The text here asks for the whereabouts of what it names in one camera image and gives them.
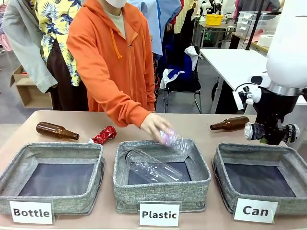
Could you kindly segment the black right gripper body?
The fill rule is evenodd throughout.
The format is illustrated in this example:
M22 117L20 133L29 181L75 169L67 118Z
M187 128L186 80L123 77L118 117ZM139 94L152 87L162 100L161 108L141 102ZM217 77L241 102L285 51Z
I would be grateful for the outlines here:
M260 98L254 103L256 123L266 128L282 128L284 117L293 111L298 97L306 97L306 89L296 89L290 95L281 95L263 87L258 87L257 92Z

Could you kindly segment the person's right hand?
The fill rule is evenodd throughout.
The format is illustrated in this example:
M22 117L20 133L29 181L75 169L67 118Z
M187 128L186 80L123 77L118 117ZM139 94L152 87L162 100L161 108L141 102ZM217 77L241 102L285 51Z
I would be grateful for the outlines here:
M153 140L163 143L161 132L169 133L171 125L161 116L155 113L149 113L143 120L140 129L150 135Z

